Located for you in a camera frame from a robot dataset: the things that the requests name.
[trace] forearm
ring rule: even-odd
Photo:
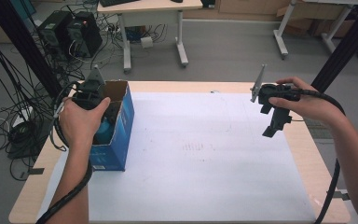
[[[73,145],[70,148],[62,178],[53,196],[50,206],[68,194],[83,179],[87,172],[90,144]],[[58,211],[49,223],[88,223],[89,197],[87,186],[83,188],[68,204]]]
[[[358,213],[358,132],[346,118],[332,121],[328,126],[334,137],[348,192]]]

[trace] white power adapter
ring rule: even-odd
[[[148,36],[148,37],[141,38],[141,44],[142,44],[142,48],[144,49],[152,48],[153,47],[152,37]]]

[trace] keyboard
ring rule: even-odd
[[[101,6],[103,7],[111,7],[119,4],[135,2],[138,0],[100,0]]]

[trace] hand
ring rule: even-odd
[[[316,91],[311,85],[307,84],[298,77],[287,77],[277,81],[278,84],[293,83],[297,88],[302,90]],[[269,102],[277,107],[290,109],[298,115],[319,120],[329,125],[334,119],[345,117],[341,111],[329,102],[313,96],[301,95],[298,102],[288,101],[279,97],[269,98]]]
[[[91,145],[92,138],[101,125],[101,117],[110,104],[110,98],[104,98],[92,110],[85,110],[75,104],[71,98],[64,98],[63,111],[60,113],[60,125],[69,147],[74,144]]]

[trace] power strip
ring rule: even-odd
[[[16,120],[13,122],[13,128],[16,127],[18,124],[23,123],[24,121],[29,119],[29,115],[31,115],[33,108],[28,106],[28,108],[23,108],[21,113],[17,116]]]

